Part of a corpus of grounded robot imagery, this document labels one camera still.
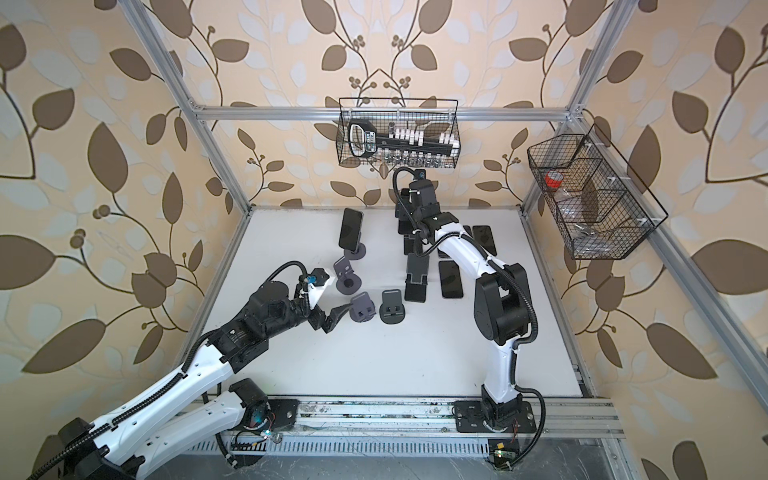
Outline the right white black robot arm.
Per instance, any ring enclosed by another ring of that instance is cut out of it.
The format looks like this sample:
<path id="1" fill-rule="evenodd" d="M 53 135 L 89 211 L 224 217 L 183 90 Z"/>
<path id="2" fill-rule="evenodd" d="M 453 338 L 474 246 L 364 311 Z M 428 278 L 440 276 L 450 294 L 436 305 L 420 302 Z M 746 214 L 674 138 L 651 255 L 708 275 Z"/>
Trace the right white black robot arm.
<path id="1" fill-rule="evenodd" d="M 473 315 L 482 336 L 495 344 L 481 386 L 481 412 L 487 428 L 508 429 L 523 411 L 523 395 L 532 388 L 516 379 L 520 347 L 533 343 L 539 333 L 527 272 L 519 264 L 506 264 L 468 233 L 458 218 L 441 210 L 434 184 L 424 169 L 407 166 L 392 173 L 396 217 L 414 238 L 409 261 L 439 251 L 475 281 Z"/>

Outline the front aluminium rail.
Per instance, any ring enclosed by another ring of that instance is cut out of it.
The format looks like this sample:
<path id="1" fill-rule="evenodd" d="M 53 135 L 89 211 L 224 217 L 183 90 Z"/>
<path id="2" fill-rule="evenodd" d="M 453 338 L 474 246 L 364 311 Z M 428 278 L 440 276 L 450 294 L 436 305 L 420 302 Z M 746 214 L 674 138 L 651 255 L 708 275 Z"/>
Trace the front aluminium rail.
<path id="1" fill-rule="evenodd" d="M 260 431 L 205 433 L 186 453 L 224 445 L 235 455 L 482 458 L 535 436 L 600 446 L 625 437 L 612 402 L 601 399 L 528 397 L 506 428 L 488 427 L 471 397 L 274 396 L 270 405 L 276 417 Z"/>

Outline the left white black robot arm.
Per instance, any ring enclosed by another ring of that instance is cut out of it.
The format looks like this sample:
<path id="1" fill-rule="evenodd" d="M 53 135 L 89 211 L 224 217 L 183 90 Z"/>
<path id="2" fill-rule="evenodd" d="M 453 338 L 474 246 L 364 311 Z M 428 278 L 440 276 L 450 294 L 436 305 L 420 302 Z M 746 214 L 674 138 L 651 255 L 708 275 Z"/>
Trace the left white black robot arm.
<path id="1" fill-rule="evenodd" d="M 60 479 L 145 479 L 209 436 L 235 427 L 268 428 L 268 398 L 248 379 L 190 412 L 184 409 L 265 353 L 272 338 L 303 323 L 329 333 L 352 311 L 346 303 L 324 312 L 318 302 L 333 282 L 330 275 L 293 264 L 300 270 L 295 289 L 276 279 L 290 266 L 284 263 L 229 322 L 202 334 L 161 380 L 93 422 L 77 418 L 65 425 L 58 433 L 62 450 L 31 478 L 55 472 Z"/>

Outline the middle right black stand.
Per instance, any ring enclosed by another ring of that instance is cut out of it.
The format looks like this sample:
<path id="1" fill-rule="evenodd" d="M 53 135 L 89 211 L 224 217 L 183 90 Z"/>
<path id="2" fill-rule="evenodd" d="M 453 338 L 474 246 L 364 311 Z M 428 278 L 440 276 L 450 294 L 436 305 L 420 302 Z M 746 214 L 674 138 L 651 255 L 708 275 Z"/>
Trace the middle right black stand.
<path id="1" fill-rule="evenodd" d="M 417 253 L 407 256 L 404 299 L 408 302 L 425 303 L 428 288 L 429 258 Z"/>

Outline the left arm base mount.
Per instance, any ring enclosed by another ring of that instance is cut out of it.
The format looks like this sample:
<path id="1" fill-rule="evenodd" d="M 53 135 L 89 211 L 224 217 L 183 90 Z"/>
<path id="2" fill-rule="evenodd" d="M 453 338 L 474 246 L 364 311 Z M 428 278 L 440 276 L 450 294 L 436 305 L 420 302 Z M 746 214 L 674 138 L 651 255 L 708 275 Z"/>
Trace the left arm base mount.
<path id="1" fill-rule="evenodd" d="M 234 430 L 252 433 L 290 429 L 298 419 L 299 400 L 270 397 L 258 400 L 244 409 Z"/>

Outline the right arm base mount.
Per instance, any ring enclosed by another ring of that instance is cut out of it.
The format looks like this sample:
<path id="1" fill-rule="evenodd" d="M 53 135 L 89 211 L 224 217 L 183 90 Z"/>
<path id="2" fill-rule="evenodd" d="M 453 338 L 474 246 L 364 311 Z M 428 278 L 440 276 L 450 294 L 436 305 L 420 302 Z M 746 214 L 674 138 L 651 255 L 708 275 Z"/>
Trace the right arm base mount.
<path id="1" fill-rule="evenodd" d="M 532 434 L 537 430 L 532 406 L 522 397 L 503 404 L 488 399 L 456 401 L 451 412 L 459 433 Z"/>

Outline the purple round stand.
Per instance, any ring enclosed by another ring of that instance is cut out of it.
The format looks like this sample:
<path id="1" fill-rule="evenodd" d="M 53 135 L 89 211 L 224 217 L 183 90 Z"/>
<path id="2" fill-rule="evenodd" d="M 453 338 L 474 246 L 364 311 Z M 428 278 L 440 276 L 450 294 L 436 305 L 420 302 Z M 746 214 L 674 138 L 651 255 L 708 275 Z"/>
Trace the purple round stand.
<path id="1" fill-rule="evenodd" d="M 342 256 L 333 264 L 336 274 L 336 288 L 342 295 L 351 296 L 362 286 L 361 278 L 355 273 L 350 260 Z"/>

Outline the front right black stand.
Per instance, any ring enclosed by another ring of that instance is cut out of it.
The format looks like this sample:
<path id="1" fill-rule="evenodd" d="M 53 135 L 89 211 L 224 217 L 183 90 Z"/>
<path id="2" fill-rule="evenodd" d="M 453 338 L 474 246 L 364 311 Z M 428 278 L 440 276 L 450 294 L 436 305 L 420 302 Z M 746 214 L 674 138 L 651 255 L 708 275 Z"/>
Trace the front right black stand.
<path id="1" fill-rule="evenodd" d="M 397 325 L 406 316 L 403 295 L 400 289 L 388 289 L 382 292 L 379 318 L 386 325 Z"/>

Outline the back left round stand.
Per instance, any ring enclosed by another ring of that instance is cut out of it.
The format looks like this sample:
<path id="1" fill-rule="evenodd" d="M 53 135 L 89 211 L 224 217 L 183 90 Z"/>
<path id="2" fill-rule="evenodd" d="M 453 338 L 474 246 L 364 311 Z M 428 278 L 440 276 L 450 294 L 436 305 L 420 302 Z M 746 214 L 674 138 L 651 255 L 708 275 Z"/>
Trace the back left round stand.
<path id="1" fill-rule="evenodd" d="M 366 246 L 360 242 L 354 250 L 345 249 L 344 255 L 350 261 L 361 260 L 366 256 Z"/>

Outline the front left purple stand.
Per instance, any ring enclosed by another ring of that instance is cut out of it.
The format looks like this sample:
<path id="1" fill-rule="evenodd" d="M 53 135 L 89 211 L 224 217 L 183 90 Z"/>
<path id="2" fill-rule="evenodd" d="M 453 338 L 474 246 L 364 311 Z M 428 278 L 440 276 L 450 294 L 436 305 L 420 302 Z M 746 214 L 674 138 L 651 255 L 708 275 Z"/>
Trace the front left purple stand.
<path id="1" fill-rule="evenodd" d="M 356 323 L 372 320 L 377 314 L 377 308 L 368 292 L 361 292 L 351 300 L 350 318 Z"/>

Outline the back right black stand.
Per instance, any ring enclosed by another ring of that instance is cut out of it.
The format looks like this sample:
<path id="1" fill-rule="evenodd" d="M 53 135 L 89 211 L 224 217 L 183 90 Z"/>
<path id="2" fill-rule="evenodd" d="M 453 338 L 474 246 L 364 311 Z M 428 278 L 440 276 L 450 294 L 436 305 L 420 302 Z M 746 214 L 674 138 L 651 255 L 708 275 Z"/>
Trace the back right black stand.
<path id="1" fill-rule="evenodd" d="M 414 235 L 403 236 L 403 253 L 405 255 L 421 254 L 423 252 L 422 240 Z"/>

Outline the black stand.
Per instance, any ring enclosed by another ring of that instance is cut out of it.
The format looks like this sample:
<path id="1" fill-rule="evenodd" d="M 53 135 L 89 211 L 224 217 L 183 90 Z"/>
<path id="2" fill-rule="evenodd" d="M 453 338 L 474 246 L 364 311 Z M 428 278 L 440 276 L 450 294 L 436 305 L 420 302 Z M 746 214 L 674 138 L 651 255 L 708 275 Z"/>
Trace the black stand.
<path id="1" fill-rule="evenodd" d="M 403 295 L 400 289 L 388 289 L 382 292 L 379 318 L 386 325 L 397 325 L 406 316 Z"/>
<path id="2" fill-rule="evenodd" d="M 422 240 L 414 235 L 403 236 L 403 253 L 405 255 L 421 254 L 423 252 Z"/>
<path id="3" fill-rule="evenodd" d="M 428 288 L 429 258 L 417 253 L 407 256 L 404 299 L 408 302 L 425 303 Z"/>

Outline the red capped clear item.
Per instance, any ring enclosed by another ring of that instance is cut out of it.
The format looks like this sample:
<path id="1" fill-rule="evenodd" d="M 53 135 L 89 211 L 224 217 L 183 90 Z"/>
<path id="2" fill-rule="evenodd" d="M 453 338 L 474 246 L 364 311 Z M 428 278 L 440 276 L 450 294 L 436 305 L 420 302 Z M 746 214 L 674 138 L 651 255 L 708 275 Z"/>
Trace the red capped clear item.
<path id="1" fill-rule="evenodd" d="M 564 180 L 565 177 L 562 172 L 549 170 L 544 176 L 544 185 L 548 192 L 554 193 L 562 187 Z"/>

